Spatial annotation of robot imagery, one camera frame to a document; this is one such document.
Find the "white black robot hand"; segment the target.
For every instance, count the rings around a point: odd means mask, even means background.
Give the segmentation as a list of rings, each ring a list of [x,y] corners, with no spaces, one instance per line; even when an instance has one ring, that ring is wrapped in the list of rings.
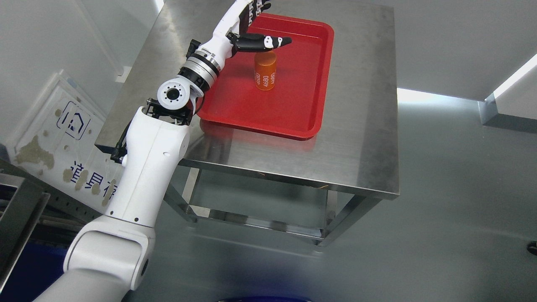
[[[196,48],[195,53],[223,69],[226,60],[238,52],[265,53],[293,42],[290,37],[249,33],[249,27],[271,7],[269,0],[236,0],[228,8],[212,37]]]

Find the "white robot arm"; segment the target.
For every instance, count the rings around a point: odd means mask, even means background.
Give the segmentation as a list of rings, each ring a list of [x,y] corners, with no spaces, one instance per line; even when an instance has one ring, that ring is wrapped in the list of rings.
[[[105,213],[76,235],[63,275],[37,302],[120,302],[136,290],[155,246],[155,222],[172,175],[186,154],[196,99],[220,74],[196,51],[178,76],[157,90],[157,103],[139,107],[126,131],[122,178]]]

